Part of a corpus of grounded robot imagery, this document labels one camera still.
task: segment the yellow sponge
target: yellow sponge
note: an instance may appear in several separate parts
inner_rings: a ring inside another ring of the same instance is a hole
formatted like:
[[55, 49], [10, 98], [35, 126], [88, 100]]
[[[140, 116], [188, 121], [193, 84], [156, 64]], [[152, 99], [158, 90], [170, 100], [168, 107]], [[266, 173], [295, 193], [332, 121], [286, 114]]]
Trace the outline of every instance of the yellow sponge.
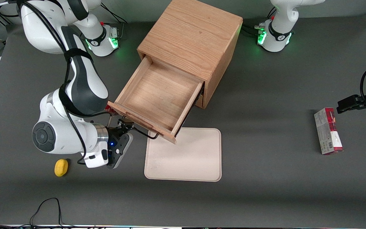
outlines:
[[58, 177], [63, 176], [67, 173], [67, 169], [69, 168], [69, 163], [66, 159], [60, 159], [55, 164], [55, 174]]

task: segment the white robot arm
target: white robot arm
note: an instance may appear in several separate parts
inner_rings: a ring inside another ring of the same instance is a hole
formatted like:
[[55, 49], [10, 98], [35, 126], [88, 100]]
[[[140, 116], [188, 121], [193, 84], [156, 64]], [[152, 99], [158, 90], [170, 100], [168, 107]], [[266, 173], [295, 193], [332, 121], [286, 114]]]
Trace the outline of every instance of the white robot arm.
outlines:
[[[40, 117], [32, 131], [35, 146], [51, 154], [81, 152], [83, 158], [78, 163], [84, 164], [80, 162], [84, 159], [88, 168], [102, 165], [116, 168], [133, 139], [132, 135], [127, 133], [133, 126], [108, 128], [84, 121], [83, 117], [94, 116], [106, 108], [108, 91], [98, 76], [83, 42], [74, 30], [67, 26], [67, 21], [72, 22], [74, 18], [88, 18], [89, 5], [83, 0], [72, 0], [70, 5], [62, 0], [25, 0], [16, 3], [29, 43], [43, 52], [64, 53], [67, 60], [65, 83], [43, 97], [40, 102]], [[69, 10], [68, 17], [65, 16], [66, 10]], [[82, 25], [83, 20], [74, 23]], [[107, 28], [100, 23], [83, 25], [80, 27], [91, 36], [98, 29], [100, 35], [105, 35], [100, 39], [95, 37], [95, 40], [100, 41], [96, 48], [92, 49], [93, 52], [108, 55], [114, 50], [111, 39], [106, 39], [109, 26]], [[70, 67], [74, 77], [67, 81]]]
[[270, 0], [276, 8], [274, 19], [256, 26], [262, 29], [258, 44], [270, 52], [279, 52], [289, 43], [291, 31], [299, 18], [298, 6], [312, 6], [325, 0]]

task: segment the beige tray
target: beige tray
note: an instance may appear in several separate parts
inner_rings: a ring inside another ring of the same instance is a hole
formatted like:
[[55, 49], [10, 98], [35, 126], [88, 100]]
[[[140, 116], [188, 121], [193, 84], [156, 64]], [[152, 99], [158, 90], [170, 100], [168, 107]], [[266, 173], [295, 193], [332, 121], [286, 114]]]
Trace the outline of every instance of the beige tray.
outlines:
[[148, 139], [148, 179], [216, 182], [221, 178], [221, 133], [213, 128], [182, 128], [177, 144]]

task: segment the red label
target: red label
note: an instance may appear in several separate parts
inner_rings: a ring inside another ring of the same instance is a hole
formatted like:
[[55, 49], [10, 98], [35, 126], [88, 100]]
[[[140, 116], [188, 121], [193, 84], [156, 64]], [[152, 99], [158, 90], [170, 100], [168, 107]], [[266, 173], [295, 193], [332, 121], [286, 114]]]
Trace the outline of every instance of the red label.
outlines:
[[336, 118], [334, 116], [334, 108], [326, 108], [327, 121], [330, 126], [330, 131], [337, 131]]

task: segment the wood grain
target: wood grain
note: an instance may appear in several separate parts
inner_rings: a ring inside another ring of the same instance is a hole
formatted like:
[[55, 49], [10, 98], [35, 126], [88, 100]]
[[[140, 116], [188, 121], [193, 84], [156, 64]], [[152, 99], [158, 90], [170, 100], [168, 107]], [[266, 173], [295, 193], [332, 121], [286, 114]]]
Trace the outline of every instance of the wood grain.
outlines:
[[211, 99], [211, 96], [214, 94], [215, 89], [217, 88], [222, 76], [225, 73], [228, 65], [231, 62], [231, 59], [234, 54], [235, 45], [237, 44], [238, 35], [240, 34], [241, 25], [238, 25], [237, 32], [231, 38], [231, 41], [228, 44], [228, 47], [225, 49], [224, 54], [221, 57], [221, 61], [215, 67], [212, 77], [208, 82], [206, 82], [204, 87], [204, 94], [203, 94], [203, 103], [202, 108], [205, 109]]
[[166, 62], [205, 82], [205, 108], [235, 49], [242, 18], [196, 0], [173, 0], [138, 46], [145, 55]]
[[128, 80], [125, 87], [115, 100], [116, 103], [123, 103], [123, 100], [129, 97], [130, 93], [135, 89], [136, 85], [145, 75], [145, 72], [149, 69], [151, 64], [151, 57], [145, 56], [144, 58], [142, 58], [141, 64], [139, 64], [139, 66], [136, 68], [131, 78]]
[[203, 81], [145, 56], [115, 103], [108, 103], [141, 126], [176, 142], [175, 133], [199, 94]]

